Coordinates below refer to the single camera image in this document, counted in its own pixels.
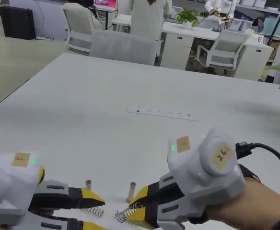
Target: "hand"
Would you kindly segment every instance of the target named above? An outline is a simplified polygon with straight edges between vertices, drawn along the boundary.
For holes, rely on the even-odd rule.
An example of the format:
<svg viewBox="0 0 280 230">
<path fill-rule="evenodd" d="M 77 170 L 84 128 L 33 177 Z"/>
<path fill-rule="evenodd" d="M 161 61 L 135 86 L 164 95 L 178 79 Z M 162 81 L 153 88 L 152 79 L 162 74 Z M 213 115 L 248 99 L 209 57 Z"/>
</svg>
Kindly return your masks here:
<svg viewBox="0 0 280 230">
<path fill-rule="evenodd" d="M 219 11 L 218 11 L 217 8 L 213 8 L 209 13 L 210 13 L 211 15 L 214 15 L 214 16 L 217 16 L 217 17 L 220 16 Z"/>
<path fill-rule="evenodd" d="M 207 208 L 209 219 L 235 229 L 272 229 L 280 221 L 280 195 L 254 179 L 245 182 L 238 197 Z"/>
</svg>

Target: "power strip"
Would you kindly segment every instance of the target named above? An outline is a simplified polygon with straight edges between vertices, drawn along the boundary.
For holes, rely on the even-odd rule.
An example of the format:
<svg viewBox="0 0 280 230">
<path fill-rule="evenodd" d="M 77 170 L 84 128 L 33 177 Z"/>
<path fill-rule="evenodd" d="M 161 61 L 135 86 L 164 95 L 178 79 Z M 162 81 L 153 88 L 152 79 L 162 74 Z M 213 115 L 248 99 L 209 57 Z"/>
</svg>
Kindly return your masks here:
<svg viewBox="0 0 280 230">
<path fill-rule="evenodd" d="M 156 109 L 149 107 L 141 107 L 141 106 L 129 106 L 127 107 L 128 113 L 133 114 L 144 114 L 144 115 L 152 115 L 152 116 L 162 116 L 190 121 L 199 121 L 191 116 L 191 113 L 182 113 L 178 111 L 174 111 L 171 109 Z"/>
</svg>

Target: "green light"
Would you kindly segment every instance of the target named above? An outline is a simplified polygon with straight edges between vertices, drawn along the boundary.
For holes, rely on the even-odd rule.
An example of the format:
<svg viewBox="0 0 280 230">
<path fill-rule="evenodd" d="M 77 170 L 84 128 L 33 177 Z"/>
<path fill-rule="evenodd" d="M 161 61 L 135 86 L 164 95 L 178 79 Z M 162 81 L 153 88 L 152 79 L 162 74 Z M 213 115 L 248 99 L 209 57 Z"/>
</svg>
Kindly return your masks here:
<svg viewBox="0 0 280 230">
<path fill-rule="evenodd" d="M 33 159 L 31 160 L 31 165 L 36 165 L 36 164 L 37 164 L 37 161 L 36 161 L 35 158 L 33 158 Z"/>
</svg>

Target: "gray floor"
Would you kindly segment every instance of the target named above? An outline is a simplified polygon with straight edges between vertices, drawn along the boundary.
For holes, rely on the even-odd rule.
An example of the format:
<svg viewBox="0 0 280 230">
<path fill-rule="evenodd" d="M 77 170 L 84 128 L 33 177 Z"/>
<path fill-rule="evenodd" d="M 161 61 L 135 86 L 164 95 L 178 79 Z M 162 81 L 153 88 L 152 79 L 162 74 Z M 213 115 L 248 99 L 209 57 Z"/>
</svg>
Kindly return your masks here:
<svg viewBox="0 0 280 230">
<path fill-rule="evenodd" d="M 60 42 L 6 38 L 0 18 L 0 101 L 65 51 Z"/>
</svg>

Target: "metal peg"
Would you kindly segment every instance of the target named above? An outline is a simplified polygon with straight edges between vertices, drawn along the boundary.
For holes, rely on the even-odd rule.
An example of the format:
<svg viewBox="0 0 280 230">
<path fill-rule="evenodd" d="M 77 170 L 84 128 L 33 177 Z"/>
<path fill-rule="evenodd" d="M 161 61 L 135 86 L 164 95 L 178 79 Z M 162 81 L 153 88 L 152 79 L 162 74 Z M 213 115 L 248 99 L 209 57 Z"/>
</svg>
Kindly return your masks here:
<svg viewBox="0 0 280 230">
<path fill-rule="evenodd" d="M 91 191 L 91 180 L 86 180 L 86 189 Z"/>
<path fill-rule="evenodd" d="M 131 182 L 129 186 L 129 192 L 128 192 L 128 197 L 126 198 L 126 202 L 130 203 L 132 199 L 134 198 L 135 195 L 135 189 L 136 189 L 136 183 Z"/>
</svg>

